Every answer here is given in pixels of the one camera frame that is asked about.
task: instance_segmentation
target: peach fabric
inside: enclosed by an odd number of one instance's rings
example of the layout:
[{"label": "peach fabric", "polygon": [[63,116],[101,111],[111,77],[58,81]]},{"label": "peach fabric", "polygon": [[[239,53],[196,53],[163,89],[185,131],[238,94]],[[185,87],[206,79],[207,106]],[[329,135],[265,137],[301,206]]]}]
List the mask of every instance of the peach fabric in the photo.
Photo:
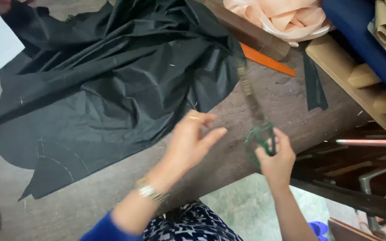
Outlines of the peach fabric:
[{"label": "peach fabric", "polygon": [[254,25],[298,46],[330,29],[319,0],[224,0],[224,6]]}]

